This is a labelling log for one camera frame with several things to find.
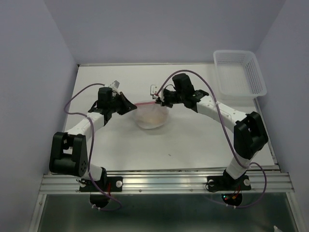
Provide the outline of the aluminium front rail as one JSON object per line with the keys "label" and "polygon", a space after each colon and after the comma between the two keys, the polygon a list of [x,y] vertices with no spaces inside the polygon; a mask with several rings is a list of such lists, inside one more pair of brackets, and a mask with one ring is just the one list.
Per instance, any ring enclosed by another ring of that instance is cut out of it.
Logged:
{"label": "aluminium front rail", "polygon": [[[220,170],[180,171],[180,172],[108,172],[108,176],[122,177],[121,195],[135,194],[203,194],[208,193],[208,177],[221,175]],[[279,171],[247,172],[252,189],[250,193],[294,192],[290,176]],[[85,194],[80,190],[78,178],[69,175],[44,175],[40,194]]]}

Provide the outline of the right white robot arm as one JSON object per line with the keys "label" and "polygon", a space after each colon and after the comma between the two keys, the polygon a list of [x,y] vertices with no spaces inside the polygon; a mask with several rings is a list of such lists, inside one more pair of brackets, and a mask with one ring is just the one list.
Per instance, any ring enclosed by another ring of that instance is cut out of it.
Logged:
{"label": "right white robot arm", "polygon": [[173,107],[183,104],[194,112],[208,116],[221,124],[224,134],[230,130],[233,140],[226,136],[233,158],[221,176],[212,177],[208,189],[230,190],[244,183],[245,173],[255,155],[268,143],[268,135],[259,113],[245,113],[220,103],[212,89],[196,90],[186,73],[174,73],[170,77],[174,89],[161,87],[153,98],[157,104]]}

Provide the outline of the white plastic basket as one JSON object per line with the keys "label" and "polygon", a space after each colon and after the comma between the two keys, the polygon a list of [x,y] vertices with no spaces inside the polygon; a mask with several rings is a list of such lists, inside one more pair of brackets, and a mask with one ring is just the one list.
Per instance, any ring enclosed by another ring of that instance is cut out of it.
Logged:
{"label": "white plastic basket", "polygon": [[257,58],[251,51],[217,50],[213,53],[220,95],[226,100],[253,100],[267,94]]}

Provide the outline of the beige bra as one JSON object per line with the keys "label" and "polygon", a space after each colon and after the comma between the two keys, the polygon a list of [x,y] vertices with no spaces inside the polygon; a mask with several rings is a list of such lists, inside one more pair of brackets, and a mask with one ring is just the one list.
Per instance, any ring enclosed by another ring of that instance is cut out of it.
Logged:
{"label": "beige bra", "polygon": [[142,116],[137,120],[137,124],[146,130],[158,128],[166,122],[166,116]]}

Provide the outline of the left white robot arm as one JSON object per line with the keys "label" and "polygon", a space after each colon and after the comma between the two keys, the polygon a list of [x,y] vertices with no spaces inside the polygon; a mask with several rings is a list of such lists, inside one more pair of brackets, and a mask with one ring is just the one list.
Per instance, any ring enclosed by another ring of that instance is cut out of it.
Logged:
{"label": "left white robot arm", "polygon": [[106,126],[114,113],[127,114],[137,109],[122,92],[101,87],[98,98],[83,119],[52,139],[49,170],[52,173],[77,177],[82,192],[121,192],[123,178],[108,176],[103,167],[91,164],[95,133]]}

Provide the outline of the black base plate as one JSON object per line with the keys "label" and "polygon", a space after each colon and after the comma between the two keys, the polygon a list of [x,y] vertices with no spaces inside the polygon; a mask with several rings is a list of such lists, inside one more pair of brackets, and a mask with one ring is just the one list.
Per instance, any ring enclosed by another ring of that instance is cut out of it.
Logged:
{"label": "black base plate", "polygon": [[90,194],[89,203],[92,209],[107,212],[116,211],[123,207],[122,203],[112,196],[112,193],[122,192],[123,177],[108,176],[103,180],[95,181],[95,185],[87,179],[77,179],[77,182],[81,193]]}
{"label": "black base plate", "polygon": [[242,191],[252,189],[249,177],[243,174],[238,179],[233,179],[226,173],[218,176],[208,176],[205,184],[207,191],[215,193],[222,192],[221,197],[225,204],[230,206],[240,206],[242,203]]}

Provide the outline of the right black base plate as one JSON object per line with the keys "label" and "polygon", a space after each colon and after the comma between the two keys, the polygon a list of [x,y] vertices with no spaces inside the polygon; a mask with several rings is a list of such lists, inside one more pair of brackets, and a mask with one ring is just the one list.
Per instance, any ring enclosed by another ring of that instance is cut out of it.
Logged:
{"label": "right black base plate", "polygon": [[233,179],[226,173],[218,176],[208,176],[205,184],[207,191],[215,193],[222,192],[221,197],[225,204],[230,206],[240,206],[242,203],[242,191],[252,189],[249,177],[243,174],[238,179]]}

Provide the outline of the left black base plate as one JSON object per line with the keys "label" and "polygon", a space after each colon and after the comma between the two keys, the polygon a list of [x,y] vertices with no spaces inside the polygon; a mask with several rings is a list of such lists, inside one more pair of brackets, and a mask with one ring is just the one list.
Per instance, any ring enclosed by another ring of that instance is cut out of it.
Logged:
{"label": "left black base plate", "polygon": [[103,180],[95,181],[95,185],[87,179],[77,179],[77,182],[81,193],[90,194],[89,203],[92,209],[107,212],[116,211],[123,207],[122,203],[112,196],[112,193],[122,192],[123,177],[108,176]]}

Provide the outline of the white mesh laundry bag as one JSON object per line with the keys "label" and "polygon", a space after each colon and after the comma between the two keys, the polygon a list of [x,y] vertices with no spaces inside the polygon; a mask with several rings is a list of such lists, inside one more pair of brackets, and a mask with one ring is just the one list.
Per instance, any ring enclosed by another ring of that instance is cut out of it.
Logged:
{"label": "white mesh laundry bag", "polygon": [[135,104],[134,122],[142,129],[152,130],[163,126],[169,117],[169,110],[154,101],[144,101]]}

